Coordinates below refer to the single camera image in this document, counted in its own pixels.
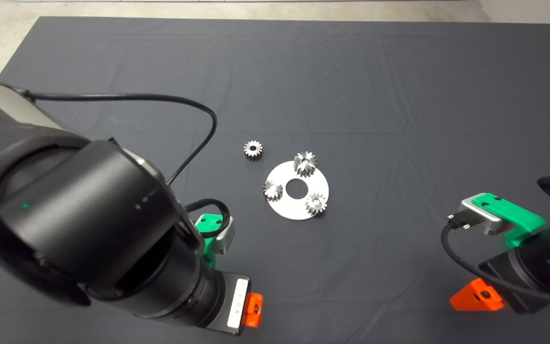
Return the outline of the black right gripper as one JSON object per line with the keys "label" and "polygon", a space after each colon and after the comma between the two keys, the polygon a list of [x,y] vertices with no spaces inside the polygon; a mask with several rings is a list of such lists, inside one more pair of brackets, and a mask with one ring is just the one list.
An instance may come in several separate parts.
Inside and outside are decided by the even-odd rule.
{"label": "black right gripper", "polygon": [[[547,292],[524,270],[515,249],[509,249],[478,265],[480,270],[502,279],[517,287],[536,292]],[[506,307],[506,303],[518,315],[534,314],[548,306],[521,294],[506,291],[501,287],[493,288],[484,279],[477,278],[461,288],[449,299],[456,311],[497,312]]]}

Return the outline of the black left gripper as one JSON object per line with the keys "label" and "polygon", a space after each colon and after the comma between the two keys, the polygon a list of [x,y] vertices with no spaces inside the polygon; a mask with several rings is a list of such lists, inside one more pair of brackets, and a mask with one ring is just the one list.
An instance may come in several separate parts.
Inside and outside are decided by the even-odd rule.
{"label": "black left gripper", "polygon": [[251,292],[250,277],[220,270],[216,270],[215,277],[217,300],[206,320],[206,329],[240,336],[245,327],[261,327],[264,297]]}

